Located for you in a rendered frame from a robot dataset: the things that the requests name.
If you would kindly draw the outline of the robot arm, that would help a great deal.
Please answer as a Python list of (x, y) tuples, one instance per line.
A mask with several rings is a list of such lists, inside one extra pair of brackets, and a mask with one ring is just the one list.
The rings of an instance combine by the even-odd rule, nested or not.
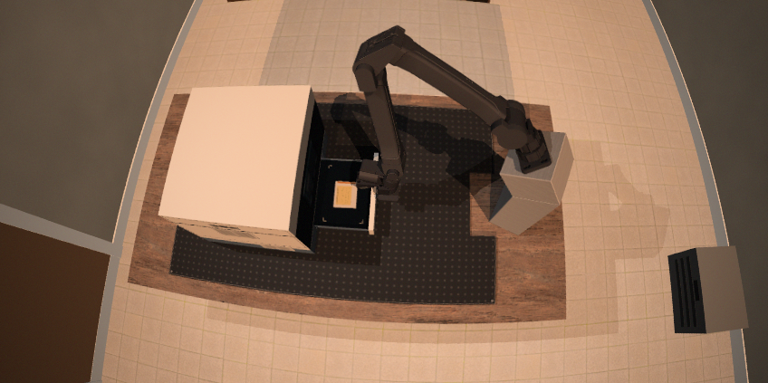
[(516, 150), (524, 174), (551, 165), (542, 131), (538, 129), (537, 133), (531, 120), (525, 118), (521, 102), (494, 96), (414, 42), (405, 32), (396, 25), (369, 38), (360, 45), (352, 66), (359, 90), (364, 91), (381, 157), (379, 161), (362, 160), (356, 187), (378, 187), (378, 195), (388, 195), (388, 188), (396, 187), (403, 176), (406, 151), (390, 98), (388, 63), (414, 74), (471, 110), (491, 127), (491, 133), (502, 148)]

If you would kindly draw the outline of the beige benchtop instrument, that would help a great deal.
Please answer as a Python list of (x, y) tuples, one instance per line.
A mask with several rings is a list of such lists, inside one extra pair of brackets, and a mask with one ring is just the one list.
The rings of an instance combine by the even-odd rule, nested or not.
[(207, 241), (308, 254), (317, 227), (374, 235), (378, 187), (333, 207), (362, 160), (325, 158), (327, 141), (311, 85), (192, 88), (158, 215)]

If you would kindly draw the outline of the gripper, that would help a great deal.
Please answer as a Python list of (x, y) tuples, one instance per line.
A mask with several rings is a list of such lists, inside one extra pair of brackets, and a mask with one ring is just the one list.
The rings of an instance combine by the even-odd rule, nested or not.
[(388, 188), (389, 194), (388, 195), (378, 195), (379, 201), (392, 201), (392, 202), (398, 202), (398, 189), (399, 185), (395, 188)]

